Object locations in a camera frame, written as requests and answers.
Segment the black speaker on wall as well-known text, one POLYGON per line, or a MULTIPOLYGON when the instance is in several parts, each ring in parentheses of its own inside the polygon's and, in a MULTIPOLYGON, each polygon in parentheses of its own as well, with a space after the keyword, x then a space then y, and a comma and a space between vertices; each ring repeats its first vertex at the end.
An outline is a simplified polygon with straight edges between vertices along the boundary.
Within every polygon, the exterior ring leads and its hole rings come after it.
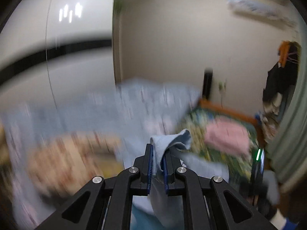
POLYGON ((213 79, 213 70, 205 69, 204 78, 203 78, 202 97, 206 100, 210 100, 212 79, 213 79))

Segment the green curtain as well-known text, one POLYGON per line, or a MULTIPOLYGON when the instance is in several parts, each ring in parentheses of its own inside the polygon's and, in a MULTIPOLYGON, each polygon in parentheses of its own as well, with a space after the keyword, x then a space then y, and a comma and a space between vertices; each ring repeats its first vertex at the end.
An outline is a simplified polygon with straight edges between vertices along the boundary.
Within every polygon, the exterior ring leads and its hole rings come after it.
POLYGON ((306 53, 301 54, 294 96, 267 152, 283 191, 306 175, 306 53))

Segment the hanging dark clothes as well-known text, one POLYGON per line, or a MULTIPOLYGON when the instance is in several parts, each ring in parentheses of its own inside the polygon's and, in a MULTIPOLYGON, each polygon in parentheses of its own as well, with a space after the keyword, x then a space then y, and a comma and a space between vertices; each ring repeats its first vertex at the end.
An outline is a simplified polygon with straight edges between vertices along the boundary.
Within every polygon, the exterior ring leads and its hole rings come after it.
POLYGON ((278 49, 278 61, 268 71, 263 89, 265 117, 280 123, 286 113, 296 87, 301 46, 297 42, 283 41, 278 49))

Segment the wall air conditioner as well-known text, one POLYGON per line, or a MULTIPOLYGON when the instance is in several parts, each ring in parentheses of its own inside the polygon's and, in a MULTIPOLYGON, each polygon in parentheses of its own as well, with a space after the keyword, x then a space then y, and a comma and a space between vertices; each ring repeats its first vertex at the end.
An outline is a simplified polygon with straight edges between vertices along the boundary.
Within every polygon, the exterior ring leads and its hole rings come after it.
POLYGON ((237 13, 249 14, 268 20, 281 21, 294 28, 296 22, 287 17, 278 7, 257 0, 227 0, 228 8, 237 13))

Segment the pink folded garment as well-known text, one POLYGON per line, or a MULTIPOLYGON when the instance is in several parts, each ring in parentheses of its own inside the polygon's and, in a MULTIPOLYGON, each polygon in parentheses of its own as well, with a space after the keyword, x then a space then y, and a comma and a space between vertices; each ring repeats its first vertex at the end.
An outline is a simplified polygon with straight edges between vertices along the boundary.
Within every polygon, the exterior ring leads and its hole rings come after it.
POLYGON ((249 155, 249 133, 242 125, 225 117, 207 124, 204 142, 217 151, 232 156, 249 155))

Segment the light blue shirt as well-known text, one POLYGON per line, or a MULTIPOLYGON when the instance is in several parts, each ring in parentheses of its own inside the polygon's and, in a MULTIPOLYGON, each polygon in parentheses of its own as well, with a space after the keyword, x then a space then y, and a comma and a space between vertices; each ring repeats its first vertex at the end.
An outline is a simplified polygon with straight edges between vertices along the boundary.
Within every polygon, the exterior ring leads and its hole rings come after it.
POLYGON ((164 182, 174 180, 177 168, 184 167, 198 176, 220 176, 229 180, 229 169, 222 163, 211 163, 190 153, 191 133, 184 129, 175 135, 155 135, 153 146, 153 172, 149 195, 133 198, 130 229, 183 229, 183 201, 180 196, 169 196, 164 182))

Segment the blue floral quilt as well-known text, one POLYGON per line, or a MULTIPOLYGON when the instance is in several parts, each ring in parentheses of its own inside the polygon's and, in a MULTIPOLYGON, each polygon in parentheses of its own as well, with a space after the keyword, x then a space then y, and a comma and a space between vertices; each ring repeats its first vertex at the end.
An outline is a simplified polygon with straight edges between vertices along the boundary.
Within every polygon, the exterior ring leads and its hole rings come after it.
POLYGON ((12 164, 12 211, 18 229, 34 229, 55 211, 26 173, 30 151, 66 133, 98 132, 123 141, 119 158, 125 166, 143 155, 153 135, 178 132, 184 115, 197 105, 198 88, 142 79, 116 88, 89 92, 56 108, 22 104, 1 114, 12 164))

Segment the green floral bed sheet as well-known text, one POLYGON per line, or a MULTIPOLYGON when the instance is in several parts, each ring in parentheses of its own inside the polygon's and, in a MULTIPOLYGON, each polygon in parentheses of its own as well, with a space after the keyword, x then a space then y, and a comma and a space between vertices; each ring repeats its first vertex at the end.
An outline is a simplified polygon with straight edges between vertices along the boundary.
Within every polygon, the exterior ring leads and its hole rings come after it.
POLYGON ((250 181, 253 154, 259 148, 252 124, 206 108, 195 108, 184 116, 178 127, 190 131, 191 152, 208 162, 228 167, 230 184, 250 181))

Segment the beige patterned cloth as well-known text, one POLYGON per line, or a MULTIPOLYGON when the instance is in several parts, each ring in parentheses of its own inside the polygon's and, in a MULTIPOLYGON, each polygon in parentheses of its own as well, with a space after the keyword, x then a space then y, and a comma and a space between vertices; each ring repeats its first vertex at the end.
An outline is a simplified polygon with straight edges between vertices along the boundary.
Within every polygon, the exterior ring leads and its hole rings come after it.
POLYGON ((27 172, 43 195, 67 197, 93 177, 117 176, 124 169, 121 138, 100 132, 71 132, 44 141, 28 155, 27 172))

